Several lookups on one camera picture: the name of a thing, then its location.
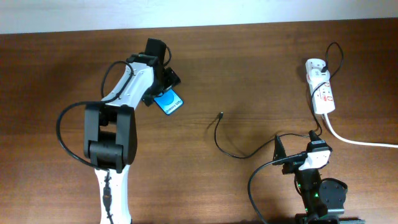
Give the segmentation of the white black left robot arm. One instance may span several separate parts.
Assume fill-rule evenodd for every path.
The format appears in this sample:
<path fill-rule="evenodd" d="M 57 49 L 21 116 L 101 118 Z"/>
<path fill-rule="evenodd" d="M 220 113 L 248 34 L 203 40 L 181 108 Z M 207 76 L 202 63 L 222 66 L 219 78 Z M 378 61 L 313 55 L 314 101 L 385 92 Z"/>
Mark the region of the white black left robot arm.
<path fill-rule="evenodd" d="M 132 223 L 128 208 L 128 173 L 137 152 L 135 112 L 138 104 L 157 103 L 171 113 L 180 107 L 173 87 L 178 75 L 168 66 L 172 54 L 159 39 L 148 39 L 145 51 L 132 54 L 113 90 L 85 108 L 83 152 L 95 166 L 101 200 L 101 223 Z"/>

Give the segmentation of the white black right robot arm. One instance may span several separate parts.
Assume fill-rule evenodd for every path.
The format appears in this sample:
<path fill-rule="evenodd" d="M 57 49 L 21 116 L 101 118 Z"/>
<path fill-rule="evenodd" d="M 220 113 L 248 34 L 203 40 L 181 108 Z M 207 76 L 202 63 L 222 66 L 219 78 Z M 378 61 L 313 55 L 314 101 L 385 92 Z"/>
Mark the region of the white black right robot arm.
<path fill-rule="evenodd" d="M 296 214 L 296 223 L 365 223 L 359 218 L 341 218 L 348 186 L 341 180 L 321 178 L 320 169 L 329 163 L 332 148 L 314 131 L 308 134 L 306 150 L 288 156 L 280 136 L 274 137 L 273 164 L 282 166 L 284 175 L 294 175 L 294 185 L 302 198 L 304 214 Z"/>

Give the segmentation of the blue smartphone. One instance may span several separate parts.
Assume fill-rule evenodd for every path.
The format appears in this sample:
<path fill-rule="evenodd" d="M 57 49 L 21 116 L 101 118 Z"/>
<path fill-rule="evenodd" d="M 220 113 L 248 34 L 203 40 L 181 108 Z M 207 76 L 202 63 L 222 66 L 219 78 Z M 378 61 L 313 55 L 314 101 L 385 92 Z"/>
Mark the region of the blue smartphone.
<path fill-rule="evenodd" d="M 181 97 L 174 90 L 169 90 L 162 95 L 156 96 L 154 101 L 167 116 L 176 112 L 184 104 Z"/>

